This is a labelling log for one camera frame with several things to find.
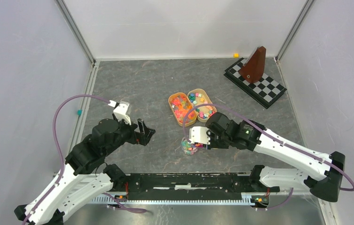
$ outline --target chessboard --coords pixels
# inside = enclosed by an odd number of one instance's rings
[[[268,109],[287,89],[267,74],[263,74],[261,79],[256,83],[249,83],[238,72],[244,62],[244,58],[239,59],[225,70],[224,76]]]

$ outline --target white bracket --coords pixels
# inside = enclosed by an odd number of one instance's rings
[[[98,195],[112,189],[113,183],[110,180],[106,173],[101,173],[84,187],[66,196],[61,205],[58,206],[58,210],[65,213],[63,221],[67,221],[78,209]]]
[[[285,144],[288,143],[294,147],[297,147],[303,151],[306,151],[312,155],[320,157],[324,159],[324,161],[328,161],[331,163],[331,159],[329,158],[329,154],[322,153],[318,151],[313,151],[311,149],[305,148],[301,145],[298,145],[294,142],[291,142],[283,137],[280,137],[276,133],[272,132],[270,129],[265,131],[266,133],[274,136],[275,138],[283,141],[283,145],[273,141],[271,138],[268,138],[265,135],[260,136],[261,144],[258,144],[255,148],[255,152],[263,153],[268,156],[272,156],[277,158],[283,162],[286,162],[298,169],[303,171],[305,174],[309,175],[311,178],[315,180],[323,180],[326,178],[324,174],[325,171],[330,171],[330,166],[317,161],[316,159],[306,156],[300,152],[297,152],[289,147],[286,147]]]
[[[304,184],[308,175],[299,169],[274,169],[266,166],[260,173],[260,182],[266,187],[286,187],[295,190],[309,190]]]
[[[116,116],[118,121],[124,120],[126,124],[131,125],[131,119],[128,116],[131,111],[129,106],[130,103],[128,102],[120,102],[119,105],[113,110],[113,113]]]
[[[51,186],[54,185],[55,181],[57,180],[60,174],[59,172],[54,177],[54,179],[50,182],[50,184],[44,189],[44,191],[34,201],[26,205],[25,215],[31,213],[31,216],[29,217],[29,221],[35,222],[36,225],[45,224],[48,223],[48,221],[50,221],[50,219],[54,215],[54,212],[57,210],[59,205],[61,205],[61,203],[63,202],[65,197],[70,193],[70,191],[80,181],[82,181],[85,177],[87,177],[86,174],[79,174],[75,176],[73,175],[73,172],[75,172],[75,170],[69,164],[65,165],[65,171],[61,180],[59,181],[59,185],[55,184],[56,187],[40,203],[40,205],[34,212],[31,212],[31,209],[36,205],[39,199],[47,192],[47,190],[49,190]]]
[[[210,144],[210,137],[207,135],[207,127],[192,127],[189,129],[189,139],[191,142],[200,144]]]

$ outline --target oval wooden tray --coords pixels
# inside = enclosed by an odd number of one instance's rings
[[[178,92],[175,94],[170,95],[170,97],[168,98],[168,105],[170,106],[171,111],[173,112],[174,118],[177,121],[177,123],[182,127],[182,123],[178,121],[177,116],[175,115],[174,109],[171,106],[171,101],[177,97],[178,95],[184,96],[187,98],[187,101],[189,102],[189,104],[193,107],[193,104],[189,101],[189,98],[186,94],[182,93],[182,92]],[[185,123],[185,126],[188,127],[192,124],[194,124],[196,122],[196,119],[198,118],[197,114],[195,113],[195,117],[193,118],[193,120],[191,122]]]
[[[191,93],[194,93],[194,94],[196,94],[196,93],[202,94],[202,98],[204,98],[205,101],[207,101],[207,102],[210,103],[210,104],[213,103],[213,102],[210,100],[210,98],[209,98],[209,96],[207,95],[207,93],[206,93],[203,89],[198,88],[198,89],[195,89],[195,90],[191,90],[191,91],[188,93],[188,95],[190,95]],[[203,104],[203,102],[198,101],[198,100],[196,100],[196,102],[197,102],[196,105],[201,105],[201,104]],[[216,109],[214,106],[212,106],[212,108],[213,108],[213,111],[214,111],[214,112],[217,112],[217,109]],[[205,114],[209,112],[209,109],[206,108],[205,106],[199,107],[198,109],[199,109],[200,111],[203,111],[203,113],[205,113]],[[196,112],[196,115],[197,115],[197,119],[198,119],[200,122],[202,122],[202,123],[207,122],[207,120],[209,119],[209,118],[206,118],[206,119],[200,118],[198,112]]]

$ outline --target white enclosure wall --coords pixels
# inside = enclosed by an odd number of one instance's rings
[[[276,56],[305,0],[65,0],[97,59]]]
[[[308,147],[344,153],[354,179],[354,1],[315,1],[281,70]],[[333,208],[339,224],[354,224],[354,192]]]
[[[84,91],[90,63],[55,1],[0,1],[0,225],[21,224],[13,213],[30,203],[59,170],[53,114]],[[64,153],[80,101],[61,111]]]

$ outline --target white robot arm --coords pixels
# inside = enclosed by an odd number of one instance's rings
[[[145,146],[155,133],[155,130],[146,127],[141,119],[138,119],[138,124],[131,122],[128,116],[129,103],[110,101],[109,105],[115,107],[113,119],[101,120],[93,128],[92,134],[73,147],[65,158],[64,173],[59,172],[34,201],[16,207],[14,213],[19,220],[23,221],[29,216],[29,224],[63,224],[63,221],[91,199],[112,189],[115,181],[124,175],[117,166],[109,165],[97,178],[72,192],[77,184],[102,165],[105,157],[118,147],[124,143]],[[32,210],[44,195],[46,196],[42,202]]]
[[[277,135],[261,124],[253,123],[268,135],[262,134],[245,121],[237,124],[233,120],[229,120],[224,114],[217,112],[208,119],[206,127],[191,128],[189,139],[191,142],[206,145],[208,149],[227,149],[229,146],[233,146],[277,158],[296,169],[275,169],[256,165],[251,175],[256,177],[261,185],[306,189],[323,200],[337,201],[342,175],[325,162],[344,170],[345,156],[343,154],[334,152],[329,155],[310,150]],[[281,140],[282,144],[274,141],[274,139]],[[295,151],[285,144],[321,158],[322,161]]]

